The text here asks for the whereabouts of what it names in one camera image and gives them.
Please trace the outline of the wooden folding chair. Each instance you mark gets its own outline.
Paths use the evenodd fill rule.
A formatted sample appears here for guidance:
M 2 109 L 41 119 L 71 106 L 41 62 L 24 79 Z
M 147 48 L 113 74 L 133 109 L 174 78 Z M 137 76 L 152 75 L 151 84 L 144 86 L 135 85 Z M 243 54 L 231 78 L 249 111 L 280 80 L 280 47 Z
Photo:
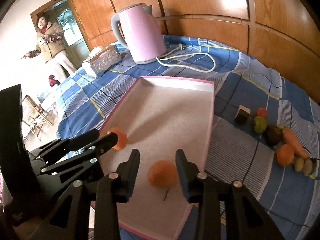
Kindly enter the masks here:
M 37 104 L 29 95 L 26 95 L 22 100 L 22 110 L 22 127 L 27 127 L 29 131 L 41 141 L 39 135 L 44 124 L 54 126 L 48 119 L 49 112 L 40 104 Z

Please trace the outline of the green apple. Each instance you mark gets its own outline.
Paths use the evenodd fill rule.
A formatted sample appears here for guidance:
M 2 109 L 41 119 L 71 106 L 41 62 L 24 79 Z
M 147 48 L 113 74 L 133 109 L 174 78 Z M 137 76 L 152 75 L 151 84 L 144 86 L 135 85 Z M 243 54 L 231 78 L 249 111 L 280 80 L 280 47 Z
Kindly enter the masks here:
M 266 130 L 268 124 L 267 124 L 267 121 L 264 117 L 256 116 L 256 117 L 254 117 L 253 121 L 254 121 L 255 133 L 261 134 Z

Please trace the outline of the red object on floor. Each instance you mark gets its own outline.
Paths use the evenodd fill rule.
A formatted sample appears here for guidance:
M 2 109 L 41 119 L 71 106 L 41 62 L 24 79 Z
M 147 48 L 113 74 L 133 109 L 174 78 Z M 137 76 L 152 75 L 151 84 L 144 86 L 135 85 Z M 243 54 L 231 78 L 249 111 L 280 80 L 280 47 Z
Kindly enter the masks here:
M 59 86 L 61 83 L 55 78 L 54 75 L 50 75 L 48 78 L 50 87 L 54 87 L 55 85 Z

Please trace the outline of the silver ornate tissue box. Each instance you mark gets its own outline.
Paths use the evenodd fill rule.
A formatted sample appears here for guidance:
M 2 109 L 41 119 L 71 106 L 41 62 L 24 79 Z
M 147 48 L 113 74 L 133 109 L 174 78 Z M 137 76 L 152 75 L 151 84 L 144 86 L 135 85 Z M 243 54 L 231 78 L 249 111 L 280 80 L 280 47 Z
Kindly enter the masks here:
M 99 46 L 93 48 L 81 65 L 89 76 L 96 77 L 100 73 L 107 71 L 114 64 L 118 64 L 121 60 L 122 57 L 115 45 Z

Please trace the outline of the wooden wall cabinet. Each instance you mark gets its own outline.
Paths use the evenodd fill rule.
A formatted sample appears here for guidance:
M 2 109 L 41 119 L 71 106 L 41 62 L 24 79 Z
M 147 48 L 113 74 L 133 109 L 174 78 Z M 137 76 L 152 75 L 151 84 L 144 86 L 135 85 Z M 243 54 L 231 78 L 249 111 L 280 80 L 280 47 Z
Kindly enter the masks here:
M 144 3 L 164 34 L 239 49 L 319 101 L 319 28 L 301 0 L 70 0 L 89 48 L 115 41 L 110 20 Z

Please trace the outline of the pink white shallow tray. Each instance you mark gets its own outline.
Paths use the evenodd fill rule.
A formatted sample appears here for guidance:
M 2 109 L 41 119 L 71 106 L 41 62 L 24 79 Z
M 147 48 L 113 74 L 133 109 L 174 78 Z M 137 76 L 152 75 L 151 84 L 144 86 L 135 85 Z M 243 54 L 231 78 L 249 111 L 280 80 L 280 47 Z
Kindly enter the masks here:
M 168 76 L 142 76 L 129 88 L 103 123 L 100 134 L 121 129 L 128 145 L 100 158 L 104 174 L 114 172 L 134 149 L 140 165 L 133 195 L 118 205 L 121 227 L 146 239 L 177 239 L 191 211 L 179 183 L 158 189 L 148 181 L 157 161 L 175 161 L 182 149 L 203 170 L 214 116 L 212 81 Z

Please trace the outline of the large orange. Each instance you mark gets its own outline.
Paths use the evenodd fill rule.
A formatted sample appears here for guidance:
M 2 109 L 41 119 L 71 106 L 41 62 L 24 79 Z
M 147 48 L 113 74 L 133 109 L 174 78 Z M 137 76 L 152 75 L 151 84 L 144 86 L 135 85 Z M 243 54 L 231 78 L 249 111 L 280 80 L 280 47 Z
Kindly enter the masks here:
M 284 144 L 276 150 L 276 160 L 280 166 L 284 167 L 291 164 L 294 157 L 294 149 L 289 144 Z

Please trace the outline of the person in brown coat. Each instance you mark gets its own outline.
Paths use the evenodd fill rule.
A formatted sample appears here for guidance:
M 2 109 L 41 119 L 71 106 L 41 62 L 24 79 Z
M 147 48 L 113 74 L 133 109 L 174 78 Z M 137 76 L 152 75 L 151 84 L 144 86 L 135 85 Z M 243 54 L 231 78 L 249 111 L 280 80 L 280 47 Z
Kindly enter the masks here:
M 61 26 L 51 22 L 43 14 L 37 20 L 36 49 L 27 52 L 23 59 L 42 55 L 48 68 L 48 75 L 53 75 L 57 81 L 63 82 L 67 79 L 65 70 L 69 76 L 76 71 L 67 55 L 63 39 L 64 31 Z

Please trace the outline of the small yellow-green fruit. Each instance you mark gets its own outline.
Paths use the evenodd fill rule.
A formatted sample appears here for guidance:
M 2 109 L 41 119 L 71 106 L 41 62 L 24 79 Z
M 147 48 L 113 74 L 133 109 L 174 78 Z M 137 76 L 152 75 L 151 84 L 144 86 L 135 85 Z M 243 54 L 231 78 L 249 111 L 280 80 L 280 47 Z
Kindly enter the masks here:
M 293 162 L 295 171 L 300 172 L 303 169 L 304 163 L 305 163 L 305 161 L 303 158 L 295 157 L 294 162 Z

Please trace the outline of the blue plaid tablecloth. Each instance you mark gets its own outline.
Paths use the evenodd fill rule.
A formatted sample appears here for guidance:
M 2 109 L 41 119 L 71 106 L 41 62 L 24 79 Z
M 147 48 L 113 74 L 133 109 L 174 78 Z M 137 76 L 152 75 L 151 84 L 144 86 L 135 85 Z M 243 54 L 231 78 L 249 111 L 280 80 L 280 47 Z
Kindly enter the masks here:
M 255 194 L 286 239 L 303 239 L 319 216 L 319 169 L 310 176 L 292 166 L 280 167 L 273 151 L 250 124 L 234 118 L 240 105 L 267 110 L 267 121 L 292 129 L 319 165 L 319 105 L 276 70 L 219 42 L 194 37 L 164 38 L 169 50 L 178 44 L 182 68 L 169 61 L 135 64 L 122 61 L 97 78 L 84 69 L 64 81 L 57 105 L 63 113 L 57 131 L 62 139 L 100 128 L 128 88 L 140 76 L 179 76 L 215 85 L 214 124 L 206 171 L 221 180 L 238 178 Z

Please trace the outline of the pink electric kettle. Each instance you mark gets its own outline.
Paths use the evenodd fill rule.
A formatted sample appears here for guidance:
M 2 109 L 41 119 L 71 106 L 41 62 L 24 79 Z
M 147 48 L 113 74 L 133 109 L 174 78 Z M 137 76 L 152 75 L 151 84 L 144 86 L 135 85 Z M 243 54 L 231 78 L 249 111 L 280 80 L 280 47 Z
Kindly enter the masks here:
M 167 51 L 152 5 L 139 3 L 122 9 L 111 17 L 111 27 L 136 64 L 156 61 Z

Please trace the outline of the small tangerine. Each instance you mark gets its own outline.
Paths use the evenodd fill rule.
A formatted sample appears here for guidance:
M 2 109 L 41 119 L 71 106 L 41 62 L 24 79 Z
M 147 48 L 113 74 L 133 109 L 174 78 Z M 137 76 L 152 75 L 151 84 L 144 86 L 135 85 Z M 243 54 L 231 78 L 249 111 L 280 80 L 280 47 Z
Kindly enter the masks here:
M 168 160 L 159 160 L 148 170 L 148 181 L 156 188 L 171 187 L 176 183 L 177 178 L 177 168 Z
M 107 134 L 109 133 L 115 133 L 118 137 L 118 142 L 115 146 L 113 146 L 113 149 L 119 151 L 123 150 L 127 146 L 128 137 L 120 128 L 113 127 L 107 131 Z

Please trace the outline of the dark brown mangosteen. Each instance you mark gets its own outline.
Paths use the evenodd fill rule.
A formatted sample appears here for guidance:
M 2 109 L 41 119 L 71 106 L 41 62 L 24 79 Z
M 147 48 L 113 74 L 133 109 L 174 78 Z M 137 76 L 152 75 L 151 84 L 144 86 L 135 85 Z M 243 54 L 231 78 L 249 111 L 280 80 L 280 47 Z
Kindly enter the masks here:
M 268 146 L 276 146 L 283 140 L 282 130 L 278 126 L 268 125 L 263 132 L 263 138 Z

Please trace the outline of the orange carrot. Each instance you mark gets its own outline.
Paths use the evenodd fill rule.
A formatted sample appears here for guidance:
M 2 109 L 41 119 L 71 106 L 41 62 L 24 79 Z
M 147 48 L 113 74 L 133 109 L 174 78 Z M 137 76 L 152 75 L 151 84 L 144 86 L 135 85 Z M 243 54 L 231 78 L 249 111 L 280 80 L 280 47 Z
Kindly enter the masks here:
M 284 127 L 282 129 L 282 134 L 284 141 L 293 148 L 295 155 L 305 160 L 310 158 L 310 154 L 308 154 L 306 150 L 304 150 L 303 146 L 298 141 L 292 129 L 290 129 L 289 127 Z

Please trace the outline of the small red tomato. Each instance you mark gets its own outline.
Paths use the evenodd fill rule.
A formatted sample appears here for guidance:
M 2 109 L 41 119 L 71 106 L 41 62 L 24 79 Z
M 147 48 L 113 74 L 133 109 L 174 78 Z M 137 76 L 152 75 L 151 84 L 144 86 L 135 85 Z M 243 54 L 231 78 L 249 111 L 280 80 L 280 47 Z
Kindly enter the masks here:
M 255 116 L 259 116 L 259 117 L 266 119 L 267 118 L 267 110 L 265 108 L 259 108 L 256 110 Z

